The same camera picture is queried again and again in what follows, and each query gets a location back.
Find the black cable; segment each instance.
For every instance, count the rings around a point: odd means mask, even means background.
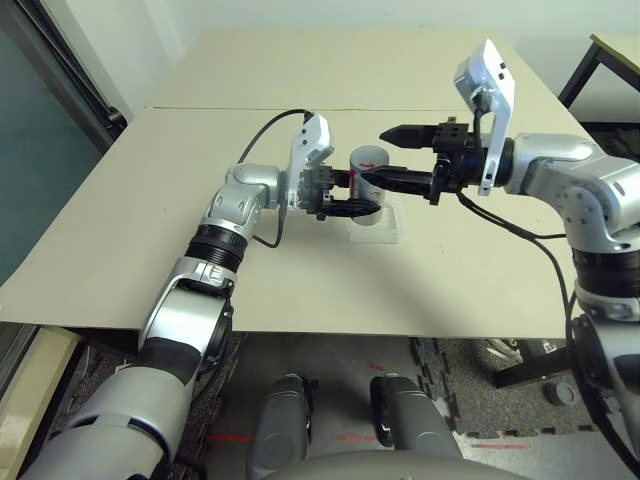
[[[307,118],[309,118],[310,116],[313,115],[312,112],[310,112],[309,110],[306,110],[304,108],[294,108],[292,110],[287,110],[285,112],[279,113],[278,115],[273,117],[271,120],[269,120],[267,123],[265,123],[260,130],[258,130],[258,133],[255,134],[255,136],[251,139],[249,144],[246,146],[246,148],[244,149],[244,151],[240,155],[240,158],[238,159],[238,164],[243,163],[247,159],[247,156],[249,155],[249,152],[254,147],[256,142],[260,139],[260,137],[264,134],[264,132],[269,130],[269,128],[274,123],[278,122],[279,120],[281,120],[281,119],[283,119],[285,117],[288,117],[289,115],[297,115],[297,114],[304,115],[305,116],[305,121],[307,120]],[[284,201],[282,201],[281,204],[280,204],[280,210],[278,212],[278,231],[276,233],[276,241],[273,242],[273,243],[270,243],[267,240],[265,240],[263,238],[260,238],[257,235],[254,235],[253,239],[256,240],[257,242],[261,243],[265,247],[278,248],[278,245],[280,245],[280,241],[282,240],[282,232],[284,231],[284,219],[285,219],[286,216],[287,216],[287,206],[285,205]]]
[[[294,108],[292,110],[287,110],[285,112],[279,113],[278,115],[273,117],[271,120],[269,120],[267,123],[265,123],[260,130],[258,130],[258,133],[256,133],[256,135],[251,139],[251,141],[249,142],[249,145],[247,145],[247,147],[242,152],[242,155],[240,155],[240,158],[238,159],[238,163],[243,163],[246,160],[247,155],[249,155],[249,152],[251,151],[253,146],[256,144],[256,142],[260,139],[260,137],[264,134],[264,132],[269,130],[269,128],[274,123],[276,123],[279,120],[282,120],[284,117],[288,117],[289,115],[297,115],[299,113],[305,116],[313,115],[313,113],[311,113],[309,110],[305,110],[304,108]]]
[[[187,457],[182,453],[176,453],[176,458],[174,460],[175,463],[180,465],[184,465],[185,467],[189,467],[192,471],[194,471],[200,480],[207,480],[207,467],[197,460]]]

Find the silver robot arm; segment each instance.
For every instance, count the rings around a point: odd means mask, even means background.
[[[514,139],[508,193],[562,217],[584,310],[573,324],[586,382],[612,392],[640,457],[640,164],[570,135]]]
[[[489,40],[462,62],[454,81],[474,111],[473,133],[467,133],[468,124],[455,120],[394,127],[380,138],[402,148],[431,148],[437,153],[433,172],[377,167],[363,177],[387,190],[422,195],[436,205],[443,192],[455,193],[469,205],[463,188],[478,185],[479,194],[488,195],[502,186],[507,193],[538,198],[558,212],[573,249],[575,292],[585,312],[567,329],[579,365],[576,380],[594,422],[638,471],[640,464],[617,435],[609,435],[612,429],[604,422],[599,393],[615,395],[632,450],[640,458],[640,164],[607,155],[572,135],[506,138],[514,81]],[[496,117],[487,139],[480,135],[479,120],[489,112]]]
[[[261,210],[284,201],[299,207],[300,176],[332,150],[326,119],[314,115],[293,138],[289,176],[264,165],[229,169],[151,309],[137,359],[99,387],[23,479],[162,475],[178,450],[198,367],[220,348],[216,329],[232,315],[238,267]]]

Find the gray carpet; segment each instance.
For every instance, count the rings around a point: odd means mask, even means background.
[[[546,382],[538,381],[496,389],[491,372],[513,365],[487,352],[484,340],[438,340],[447,367],[447,401],[458,433],[478,438],[497,438],[499,432],[517,436],[570,433],[592,430],[582,400],[573,406],[555,406],[543,393]],[[577,387],[569,372],[553,377]]]

